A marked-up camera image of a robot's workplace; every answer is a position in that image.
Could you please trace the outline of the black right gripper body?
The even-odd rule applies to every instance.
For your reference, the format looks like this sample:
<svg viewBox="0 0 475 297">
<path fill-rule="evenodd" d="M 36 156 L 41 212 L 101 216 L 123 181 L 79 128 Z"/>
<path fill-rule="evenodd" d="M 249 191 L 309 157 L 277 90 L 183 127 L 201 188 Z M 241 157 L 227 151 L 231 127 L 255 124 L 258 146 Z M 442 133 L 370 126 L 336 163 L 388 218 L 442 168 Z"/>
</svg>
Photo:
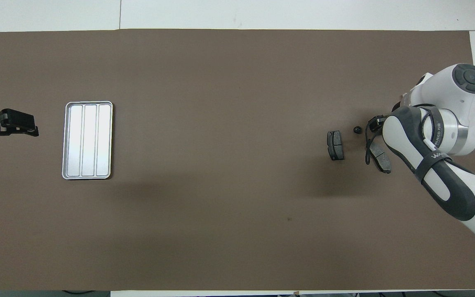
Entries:
<svg viewBox="0 0 475 297">
<path fill-rule="evenodd" d="M 380 129 L 383 128 L 384 122 L 387 118 L 387 116 L 374 116 L 371 120 L 368 121 L 367 128 L 371 132 L 377 133 Z"/>
</svg>

